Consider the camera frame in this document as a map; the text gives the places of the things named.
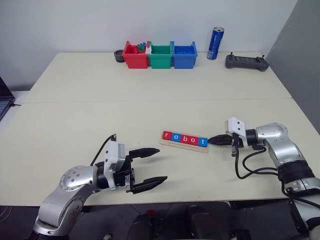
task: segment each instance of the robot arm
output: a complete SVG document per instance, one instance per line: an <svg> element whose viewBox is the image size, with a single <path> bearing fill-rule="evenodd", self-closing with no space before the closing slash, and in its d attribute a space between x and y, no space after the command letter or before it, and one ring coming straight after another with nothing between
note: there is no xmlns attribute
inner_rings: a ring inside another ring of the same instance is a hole
<svg viewBox="0 0 320 240"><path fill-rule="evenodd" d="M237 155L235 148L268 148L282 183L282 192L290 198L289 208L297 230L300 233L309 231L311 240L320 240L320 179L315 177L297 145L289 139L288 129L280 123L246 129L241 120L231 117L225 123L225 131L228 135L212 137L208 142L232 145L233 157Z"/></svg>
<svg viewBox="0 0 320 240"><path fill-rule="evenodd" d="M156 148L141 148L125 154L125 145L111 137L103 162L93 166L76 166L60 179L56 189L40 206L38 217L29 240L68 239L87 198L102 189L125 186L133 194L153 189L167 177L153 177L135 183L135 172L131 168L134 158L145 158L158 153Z"/></svg>

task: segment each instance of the small toy block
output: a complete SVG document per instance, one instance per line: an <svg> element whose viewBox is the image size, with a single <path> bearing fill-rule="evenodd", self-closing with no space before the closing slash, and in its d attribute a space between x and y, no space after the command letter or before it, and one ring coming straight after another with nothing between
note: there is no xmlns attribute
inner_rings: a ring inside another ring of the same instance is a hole
<svg viewBox="0 0 320 240"><path fill-rule="evenodd" d="M191 138L191 137L188 136L188 135L181 135L181 141L180 141L180 143L189 144L189 139L190 139L190 138Z"/></svg>
<svg viewBox="0 0 320 240"><path fill-rule="evenodd" d="M179 133L172 133L172 136L171 136L171 141L174 141L174 142L180 142L181 140L181 134Z"/></svg>
<svg viewBox="0 0 320 240"><path fill-rule="evenodd" d="M191 136L190 139L189 139L189 144L198 146L198 137Z"/></svg>
<svg viewBox="0 0 320 240"><path fill-rule="evenodd" d="M172 132L170 132L170 131L163 131L162 139L171 140L171 136L172 136Z"/></svg>
<svg viewBox="0 0 320 240"><path fill-rule="evenodd" d="M199 137L199 140L198 140L198 146L199 147L208 147L208 138L206 137Z"/></svg>

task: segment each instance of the black game controller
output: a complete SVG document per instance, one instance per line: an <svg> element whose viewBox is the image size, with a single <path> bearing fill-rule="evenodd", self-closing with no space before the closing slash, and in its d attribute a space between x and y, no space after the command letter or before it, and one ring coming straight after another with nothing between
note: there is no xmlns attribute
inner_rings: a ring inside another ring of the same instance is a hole
<svg viewBox="0 0 320 240"><path fill-rule="evenodd" d="M269 67L269 64L262 57L245 57L245 56L235 56L229 54L225 58L225 67L228 69L232 68L243 68L243 69L258 69L261 72L264 72Z"/></svg>

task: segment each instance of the blue letter block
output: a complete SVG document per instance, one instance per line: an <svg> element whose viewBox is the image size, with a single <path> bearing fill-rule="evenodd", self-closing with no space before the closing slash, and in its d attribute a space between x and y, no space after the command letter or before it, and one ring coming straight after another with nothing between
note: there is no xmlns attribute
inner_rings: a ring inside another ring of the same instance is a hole
<svg viewBox="0 0 320 240"><path fill-rule="evenodd" d="M205 147L205 148L208 147L208 138L199 137L198 146Z"/></svg>
<svg viewBox="0 0 320 240"><path fill-rule="evenodd" d="M179 133L172 133L171 141L175 141L175 142L180 143L180 140L181 140L181 134L179 134Z"/></svg>

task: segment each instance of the blue can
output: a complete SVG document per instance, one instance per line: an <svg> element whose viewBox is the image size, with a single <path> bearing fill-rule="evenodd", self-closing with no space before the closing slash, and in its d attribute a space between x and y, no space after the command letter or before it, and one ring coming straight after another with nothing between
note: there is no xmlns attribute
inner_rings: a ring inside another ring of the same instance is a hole
<svg viewBox="0 0 320 240"><path fill-rule="evenodd" d="M210 46L207 54L207 58L215 60L218 56L218 51L221 43L221 39L224 35L225 29L222 27L215 27L212 31Z"/></svg>

